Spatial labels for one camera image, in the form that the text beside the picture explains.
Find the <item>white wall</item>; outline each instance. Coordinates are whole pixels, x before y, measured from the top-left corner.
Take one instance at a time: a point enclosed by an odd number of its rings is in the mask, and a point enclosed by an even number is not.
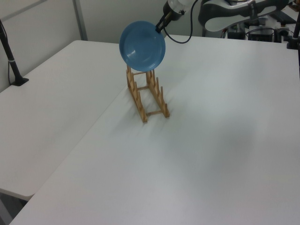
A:
[[[122,31],[137,20],[157,24],[163,15],[166,0],[80,0],[83,20],[89,41],[118,43]],[[198,22],[201,0],[194,8],[194,36],[201,36]],[[190,17],[183,16],[171,22],[167,31],[170,34],[189,35]]]
[[[19,10],[23,10],[35,3],[39,3],[41,0],[1,0],[0,2],[0,18],[2,20],[5,17],[13,15]]]
[[[3,22],[21,75],[25,75],[80,33],[72,0],[47,0]],[[8,60],[0,44],[0,92],[8,87]]]

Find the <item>blue plate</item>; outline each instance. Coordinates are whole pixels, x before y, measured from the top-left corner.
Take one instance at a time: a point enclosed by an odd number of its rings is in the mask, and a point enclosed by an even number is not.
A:
[[[120,53],[131,68],[147,72],[155,69],[165,56],[165,39],[155,25],[137,21],[128,25],[120,38]]]

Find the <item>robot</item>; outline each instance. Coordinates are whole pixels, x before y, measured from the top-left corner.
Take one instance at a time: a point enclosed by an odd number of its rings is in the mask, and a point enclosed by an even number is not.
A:
[[[198,0],[168,0],[164,5],[164,15],[156,25],[161,32],[171,21],[179,20],[194,8]],[[202,0],[198,17],[200,24],[209,31],[219,31],[236,23],[255,20],[277,10],[282,10],[293,0],[239,0],[231,5],[231,0]]]

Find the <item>black cable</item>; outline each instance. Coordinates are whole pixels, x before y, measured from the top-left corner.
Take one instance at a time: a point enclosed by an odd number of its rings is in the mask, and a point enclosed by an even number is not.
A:
[[[231,1],[231,0],[229,0],[229,2],[232,2],[232,3],[240,3],[240,2],[247,2],[247,0],[241,0],[241,1]]]
[[[245,35],[248,37],[248,34],[250,34],[252,32],[256,32],[256,31],[260,31],[260,30],[275,30],[275,29],[273,29],[273,28],[258,28],[258,29],[254,29],[254,30],[247,32]]]
[[[272,35],[274,35],[275,33],[272,33]],[[246,34],[246,36],[249,38],[249,36]]]
[[[184,42],[180,42],[180,41],[176,41],[175,39],[173,39],[169,34],[168,32],[166,31],[165,29],[165,20],[164,20],[164,24],[163,24],[163,27],[164,27],[164,31],[165,31],[165,34],[174,42],[178,43],[178,44],[185,44],[187,42],[190,41],[190,39],[192,38],[192,35],[193,35],[193,10],[194,10],[194,6],[195,4],[197,3],[198,0],[196,0],[194,3],[193,3],[193,6],[192,6],[192,9],[191,9],[191,16],[190,16],[190,19],[191,19],[191,33],[189,35],[189,38],[187,41],[184,41]]]
[[[8,83],[9,83],[9,85],[11,85],[10,77],[9,77],[9,67],[10,67],[10,66],[9,66],[9,62],[8,62],[8,73],[7,73],[7,74],[8,74]]]

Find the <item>table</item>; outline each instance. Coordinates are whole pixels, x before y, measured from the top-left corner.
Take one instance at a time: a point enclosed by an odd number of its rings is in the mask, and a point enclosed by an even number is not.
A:
[[[171,117],[143,124],[125,87],[11,225],[298,225],[297,56],[166,39],[156,75]]]
[[[29,200],[124,88],[117,44],[75,41],[0,93],[0,192]]]

